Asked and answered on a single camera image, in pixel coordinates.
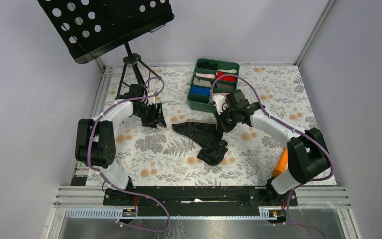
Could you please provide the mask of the black striped underwear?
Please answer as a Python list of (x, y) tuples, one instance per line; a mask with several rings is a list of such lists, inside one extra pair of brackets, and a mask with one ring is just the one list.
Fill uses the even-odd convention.
[(201, 147), (198, 159), (210, 166), (219, 165), (228, 151), (228, 142), (223, 140), (223, 132), (217, 125), (202, 122), (172, 124), (173, 131), (188, 137)]

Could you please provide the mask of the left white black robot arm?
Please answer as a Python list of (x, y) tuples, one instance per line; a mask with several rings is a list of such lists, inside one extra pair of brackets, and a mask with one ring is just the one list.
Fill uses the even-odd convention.
[(143, 127), (166, 127), (162, 103), (156, 99), (159, 92), (146, 95), (146, 88), (133, 84), (129, 92), (105, 111), (91, 119), (78, 122), (75, 159), (97, 172), (110, 189), (116, 190), (115, 198), (124, 205), (134, 200), (133, 189), (128, 187), (130, 177), (121, 170), (115, 157), (115, 131), (122, 122), (137, 116)]

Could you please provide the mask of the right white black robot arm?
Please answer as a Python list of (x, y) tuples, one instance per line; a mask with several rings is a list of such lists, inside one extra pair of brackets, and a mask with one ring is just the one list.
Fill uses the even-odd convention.
[(268, 203), (278, 205), (285, 194), (313, 180), (331, 168), (330, 155), (320, 130), (301, 130), (291, 126), (268, 112), (259, 103), (250, 103), (241, 90), (211, 99), (216, 107), (217, 124), (225, 133), (237, 124), (259, 129), (281, 143), (288, 152), (287, 169), (266, 183), (265, 197)]

